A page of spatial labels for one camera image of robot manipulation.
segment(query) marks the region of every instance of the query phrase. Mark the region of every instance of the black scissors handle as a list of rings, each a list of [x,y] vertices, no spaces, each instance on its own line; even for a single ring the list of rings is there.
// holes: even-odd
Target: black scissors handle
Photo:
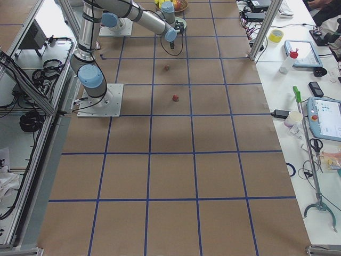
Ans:
[[[323,142],[319,139],[310,139],[310,146],[315,150],[316,153],[319,153],[323,148]]]

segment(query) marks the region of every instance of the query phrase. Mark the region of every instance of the white bottle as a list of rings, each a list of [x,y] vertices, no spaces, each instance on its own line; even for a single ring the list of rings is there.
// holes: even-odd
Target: white bottle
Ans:
[[[287,72],[289,72],[289,70],[293,67],[297,57],[297,50],[296,52],[290,51],[289,56],[287,56],[285,61],[282,63],[282,66],[279,68],[279,72],[281,72],[282,74],[286,74]]]

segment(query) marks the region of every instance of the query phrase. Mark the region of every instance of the white cup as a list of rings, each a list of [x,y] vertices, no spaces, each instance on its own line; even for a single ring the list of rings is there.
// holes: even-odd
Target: white cup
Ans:
[[[284,121],[284,125],[286,127],[293,127],[295,124],[298,124],[302,121],[302,115],[298,111],[291,111],[288,117]]]

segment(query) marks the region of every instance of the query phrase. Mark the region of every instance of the blue joint cap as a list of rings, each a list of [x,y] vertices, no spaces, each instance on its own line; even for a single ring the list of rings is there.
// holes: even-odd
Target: blue joint cap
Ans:
[[[79,69],[78,78],[88,88],[97,88],[103,81],[103,75],[100,69],[91,64],[84,65]]]
[[[176,39],[176,30],[174,28],[171,28],[167,33],[165,34],[165,40],[168,42],[172,42]]]
[[[174,12],[174,5],[171,1],[165,1],[161,4],[161,10],[166,13]]]
[[[113,28],[118,23],[118,16],[111,12],[104,12],[102,16],[102,23],[108,28]]]

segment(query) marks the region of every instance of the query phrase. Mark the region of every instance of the screen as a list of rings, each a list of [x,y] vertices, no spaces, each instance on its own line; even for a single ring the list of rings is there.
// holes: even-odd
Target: screen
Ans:
[[[325,100],[314,101],[318,111],[321,134],[341,138],[341,104]]]
[[[308,64],[316,65],[318,60],[316,59],[315,53],[311,47],[310,42],[295,42],[289,41],[290,48],[295,51],[298,49],[298,57],[296,59],[296,64]]]

